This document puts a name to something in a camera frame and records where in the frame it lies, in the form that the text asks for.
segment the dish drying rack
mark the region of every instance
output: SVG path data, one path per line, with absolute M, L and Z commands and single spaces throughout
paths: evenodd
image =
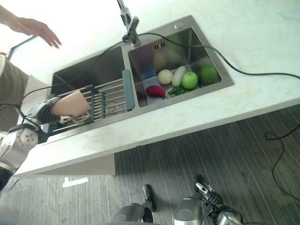
M 72 90 L 58 97 L 65 97 L 79 90 L 91 106 L 89 110 L 90 117 L 80 123 L 74 123 L 72 120 L 64 124 L 56 123 L 47 128 L 47 132 L 53 134 L 65 132 L 86 124 L 90 124 L 105 118 L 131 111 L 134 106 L 133 89 L 131 75 L 129 70 L 122 71 L 122 78 L 101 84 L 98 86 L 88 85 L 83 88 Z M 75 117 L 75 120 L 82 120 L 86 115 L 82 114 Z

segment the sink overflow slot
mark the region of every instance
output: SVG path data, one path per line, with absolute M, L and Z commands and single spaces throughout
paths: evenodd
M 157 50 L 157 49 L 163 48 L 164 46 L 165 46 L 165 43 L 162 42 L 159 45 L 154 46 L 154 48 L 155 48 L 155 50 Z

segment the countertop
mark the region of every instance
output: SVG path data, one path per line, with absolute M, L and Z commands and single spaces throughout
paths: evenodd
M 116 43 L 124 28 L 117 3 L 107 2 L 104 9 L 99 1 L 87 1 L 80 19 L 76 15 L 83 6 L 73 6 L 64 17 L 68 5 L 60 5 L 56 20 L 66 18 L 67 22 L 52 21 L 51 25 L 66 44 L 55 50 L 40 39 L 31 41 L 18 50 L 13 63 L 51 84 L 53 73 L 60 68 Z M 296 1 L 126 0 L 125 4 L 140 19 L 138 33 L 192 15 L 210 44 L 237 68 L 300 75 L 300 3 Z M 296 78 L 252 77 L 225 68 L 233 86 L 37 146 L 16 175 L 31 176 L 300 103 Z

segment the kitchen faucet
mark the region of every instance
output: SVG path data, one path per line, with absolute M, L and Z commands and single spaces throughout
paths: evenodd
M 129 9 L 125 6 L 123 0 L 117 0 L 118 5 L 121 10 L 121 18 L 126 27 L 126 34 L 123 36 L 122 40 L 132 46 L 137 46 L 140 44 L 140 39 L 136 33 L 136 27 L 139 23 L 139 18 L 134 16 L 131 18 Z

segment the gray wood-grain floor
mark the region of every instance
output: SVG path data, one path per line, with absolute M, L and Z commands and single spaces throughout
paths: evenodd
M 116 176 L 88 177 L 87 183 L 67 188 L 61 177 L 21 179 L 3 192 L 0 216 L 22 224 L 96 225 L 123 205 L 141 203 L 142 185 L 149 183 L 158 206 L 154 220 L 170 225 L 176 205 L 194 191 L 193 177 L 202 174 L 245 221 L 299 225 L 300 202 L 272 179 L 280 143 L 264 139 L 266 131 L 281 135 L 297 123 L 300 105 L 120 152 Z M 300 198 L 300 130 L 284 142 L 275 176 Z

